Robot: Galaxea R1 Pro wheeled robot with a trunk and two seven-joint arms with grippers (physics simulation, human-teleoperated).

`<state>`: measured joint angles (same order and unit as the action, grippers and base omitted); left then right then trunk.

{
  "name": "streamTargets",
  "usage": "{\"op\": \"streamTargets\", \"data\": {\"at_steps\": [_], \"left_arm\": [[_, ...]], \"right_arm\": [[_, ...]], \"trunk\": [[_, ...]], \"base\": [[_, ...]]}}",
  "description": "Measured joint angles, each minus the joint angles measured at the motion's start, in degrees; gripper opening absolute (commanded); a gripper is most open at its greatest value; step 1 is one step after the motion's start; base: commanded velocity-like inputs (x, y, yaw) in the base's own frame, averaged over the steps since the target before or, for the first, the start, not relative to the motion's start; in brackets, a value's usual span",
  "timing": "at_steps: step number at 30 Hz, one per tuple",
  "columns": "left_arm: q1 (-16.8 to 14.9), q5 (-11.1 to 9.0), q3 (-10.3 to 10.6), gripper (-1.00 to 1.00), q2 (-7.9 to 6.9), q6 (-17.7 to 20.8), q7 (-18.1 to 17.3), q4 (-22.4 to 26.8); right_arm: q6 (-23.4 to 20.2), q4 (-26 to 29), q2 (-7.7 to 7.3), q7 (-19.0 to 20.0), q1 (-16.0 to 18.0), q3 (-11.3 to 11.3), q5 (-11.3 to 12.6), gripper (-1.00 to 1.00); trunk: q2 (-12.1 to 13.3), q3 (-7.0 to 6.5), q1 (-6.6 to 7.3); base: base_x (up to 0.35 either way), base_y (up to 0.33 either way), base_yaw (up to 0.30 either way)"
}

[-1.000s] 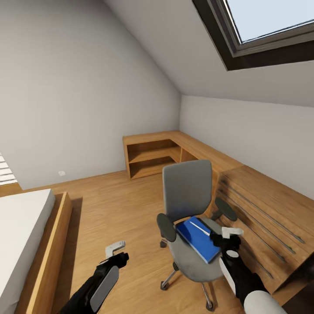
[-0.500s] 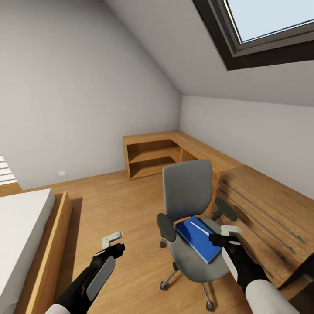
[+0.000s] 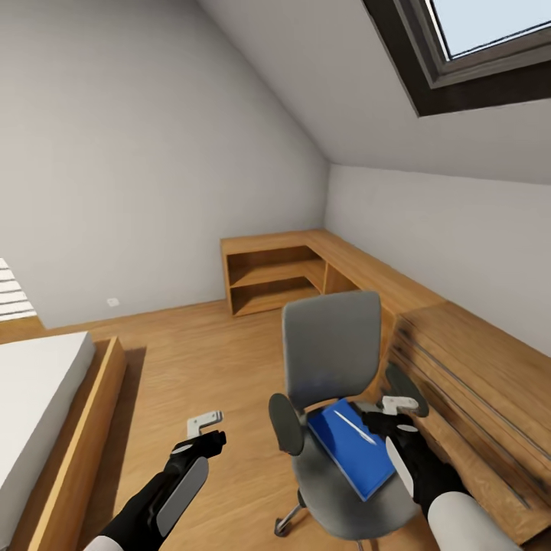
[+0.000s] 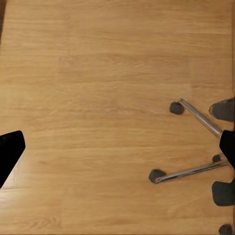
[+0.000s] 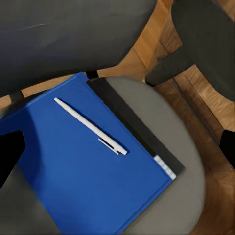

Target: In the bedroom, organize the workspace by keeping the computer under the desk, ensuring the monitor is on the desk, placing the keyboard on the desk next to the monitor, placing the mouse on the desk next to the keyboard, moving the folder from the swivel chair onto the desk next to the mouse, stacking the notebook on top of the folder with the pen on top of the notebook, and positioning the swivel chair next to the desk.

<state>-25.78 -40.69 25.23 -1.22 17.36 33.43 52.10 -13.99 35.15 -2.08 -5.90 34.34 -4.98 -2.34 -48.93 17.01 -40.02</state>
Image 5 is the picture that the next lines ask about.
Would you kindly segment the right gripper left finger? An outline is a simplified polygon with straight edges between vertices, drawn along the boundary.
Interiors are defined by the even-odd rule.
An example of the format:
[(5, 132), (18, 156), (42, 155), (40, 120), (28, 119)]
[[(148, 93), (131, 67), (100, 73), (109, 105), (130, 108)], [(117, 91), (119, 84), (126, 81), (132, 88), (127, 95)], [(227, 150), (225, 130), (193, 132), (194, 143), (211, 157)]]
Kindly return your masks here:
[(24, 149), (25, 141), (21, 130), (0, 136), (0, 189), (24, 152)]

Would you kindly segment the swivel chair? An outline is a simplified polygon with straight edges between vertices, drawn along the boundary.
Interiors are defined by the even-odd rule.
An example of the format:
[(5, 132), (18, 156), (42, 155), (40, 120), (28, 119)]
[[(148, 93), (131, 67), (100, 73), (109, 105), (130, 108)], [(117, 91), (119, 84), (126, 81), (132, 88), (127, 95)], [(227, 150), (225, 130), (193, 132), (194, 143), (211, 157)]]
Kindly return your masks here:
[[(235, 23), (212, 0), (174, 0), (183, 45), (144, 80), (99, 77), (132, 49), (158, 0), (0, 0), (0, 120), (48, 90), (22, 90), (83, 72), (177, 176), (119, 235), (189, 235), (206, 197), (195, 142), (156, 86), (194, 64), (235, 102)], [(62, 235), (17, 166), (0, 189), (0, 235)]]

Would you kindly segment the pen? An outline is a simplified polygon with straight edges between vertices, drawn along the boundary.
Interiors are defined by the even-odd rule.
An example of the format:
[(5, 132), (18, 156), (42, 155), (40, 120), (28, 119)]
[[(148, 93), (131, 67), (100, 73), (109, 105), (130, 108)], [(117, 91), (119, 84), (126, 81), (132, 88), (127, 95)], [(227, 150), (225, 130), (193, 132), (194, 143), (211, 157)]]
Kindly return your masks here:
[(88, 126), (89, 128), (91, 128), (93, 131), (95, 131), (99, 136), (101, 136), (105, 142), (107, 143), (108, 146), (110, 146), (110, 144), (112, 145), (112, 148), (117, 152), (117, 154), (119, 153), (119, 151), (123, 152), (123, 153), (127, 153), (127, 151), (114, 139), (112, 139), (108, 134), (104, 133), (101, 129), (99, 129), (97, 126), (95, 126), (93, 123), (91, 123), (90, 121), (88, 121), (86, 118), (84, 118), (81, 114), (79, 114), (77, 111), (75, 111), (74, 109), (70, 108), (68, 105), (66, 105), (65, 103), (63, 103), (63, 100), (59, 99), (58, 97), (56, 98), (57, 102), (59, 102), (62, 107), (64, 108), (64, 110), (66, 110), (67, 112), (69, 112), (70, 114), (72, 114), (74, 117), (76, 117), (80, 122), (84, 123), (86, 126)]

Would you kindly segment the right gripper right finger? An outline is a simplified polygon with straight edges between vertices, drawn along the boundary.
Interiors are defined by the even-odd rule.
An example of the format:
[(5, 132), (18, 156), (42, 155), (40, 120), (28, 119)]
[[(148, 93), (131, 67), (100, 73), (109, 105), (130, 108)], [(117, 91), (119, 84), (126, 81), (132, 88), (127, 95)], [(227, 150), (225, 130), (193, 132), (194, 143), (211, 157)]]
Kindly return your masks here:
[(224, 130), (219, 147), (235, 170), (235, 132)]

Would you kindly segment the folder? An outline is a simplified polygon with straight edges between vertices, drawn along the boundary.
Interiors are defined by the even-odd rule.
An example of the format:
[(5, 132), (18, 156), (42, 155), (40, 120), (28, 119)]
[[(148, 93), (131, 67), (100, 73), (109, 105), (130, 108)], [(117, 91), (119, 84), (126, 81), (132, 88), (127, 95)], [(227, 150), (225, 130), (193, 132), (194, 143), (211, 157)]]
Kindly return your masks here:
[(19, 130), (16, 164), (62, 235), (119, 235), (177, 177), (83, 72), (0, 120), (0, 136)]

